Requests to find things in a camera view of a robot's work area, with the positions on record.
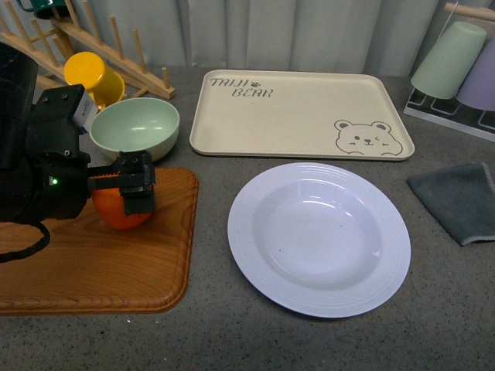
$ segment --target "dark green towel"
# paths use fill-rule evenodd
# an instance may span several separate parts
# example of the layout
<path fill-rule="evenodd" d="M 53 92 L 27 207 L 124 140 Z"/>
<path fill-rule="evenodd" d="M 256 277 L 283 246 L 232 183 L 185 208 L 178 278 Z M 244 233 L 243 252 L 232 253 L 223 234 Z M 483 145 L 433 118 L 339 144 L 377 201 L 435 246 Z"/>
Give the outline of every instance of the dark green towel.
<path fill-rule="evenodd" d="M 495 240 L 495 185 L 486 164 L 413 175 L 408 184 L 461 246 Z"/>

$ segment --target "purple cup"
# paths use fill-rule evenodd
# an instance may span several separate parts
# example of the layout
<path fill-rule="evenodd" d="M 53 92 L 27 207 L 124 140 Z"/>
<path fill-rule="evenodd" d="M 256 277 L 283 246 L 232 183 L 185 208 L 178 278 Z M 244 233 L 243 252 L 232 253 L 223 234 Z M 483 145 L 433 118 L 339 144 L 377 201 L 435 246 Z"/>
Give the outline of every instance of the purple cup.
<path fill-rule="evenodd" d="M 456 98 L 466 106 L 495 111 L 495 38 L 481 51 Z"/>

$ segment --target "orange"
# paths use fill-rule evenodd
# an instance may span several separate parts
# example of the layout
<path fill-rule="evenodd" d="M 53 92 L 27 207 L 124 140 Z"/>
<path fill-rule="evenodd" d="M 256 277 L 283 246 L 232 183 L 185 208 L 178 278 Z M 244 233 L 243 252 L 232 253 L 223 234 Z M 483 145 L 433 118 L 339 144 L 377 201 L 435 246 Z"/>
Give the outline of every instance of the orange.
<path fill-rule="evenodd" d="M 91 193 L 94 209 L 100 214 L 103 221 L 117 230 L 130 230 L 144 223 L 152 214 L 124 213 L 124 198 L 118 188 L 95 189 Z"/>

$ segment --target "bear illustration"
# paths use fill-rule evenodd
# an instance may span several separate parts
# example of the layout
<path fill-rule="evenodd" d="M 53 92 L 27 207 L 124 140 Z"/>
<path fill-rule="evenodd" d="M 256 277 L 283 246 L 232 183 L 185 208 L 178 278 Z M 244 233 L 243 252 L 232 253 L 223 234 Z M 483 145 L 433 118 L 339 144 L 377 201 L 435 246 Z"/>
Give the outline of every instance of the bear illustration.
<path fill-rule="evenodd" d="M 336 145 L 346 153 L 361 155 L 399 155 L 403 148 L 391 134 L 391 127 L 381 121 L 373 124 L 352 124 L 338 120 L 335 128 L 339 131 Z"/>

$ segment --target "gray countertop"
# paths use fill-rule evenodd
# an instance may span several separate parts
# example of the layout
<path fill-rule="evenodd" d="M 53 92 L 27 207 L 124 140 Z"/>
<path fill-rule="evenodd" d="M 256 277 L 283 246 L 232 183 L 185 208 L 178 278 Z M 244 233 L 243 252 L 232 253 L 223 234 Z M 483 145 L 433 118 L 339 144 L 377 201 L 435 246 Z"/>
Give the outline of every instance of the gray countertop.
<path fill-rule="evenodd" d="M 403 114 L 408 79 L 382 78 L 415 143 L 413 156 L 403 162 L 311 161 L 354 172 L 390 198 L 411 238 L 408 276 L 373 311 L 312 318 L 254 288 L 227 240 L 228 213 L 242 187 L 264 170 L 305 160 L 195 153 L 189 134 L 207 71 L 169 68 L 177 89 L 170 102 L 181 128 L 175 148 L 158 163 L 188 168 L 200 181 L 183 300 L 153 315 L 1 317 L 0 369 L 493 369 L 495 243 L 458 245 L 406 179 L 466 162 L 485 162 L 493 172 L 495 143 Z M 87 138 L 81 141 L 95 165 L 106 161 Z"/>

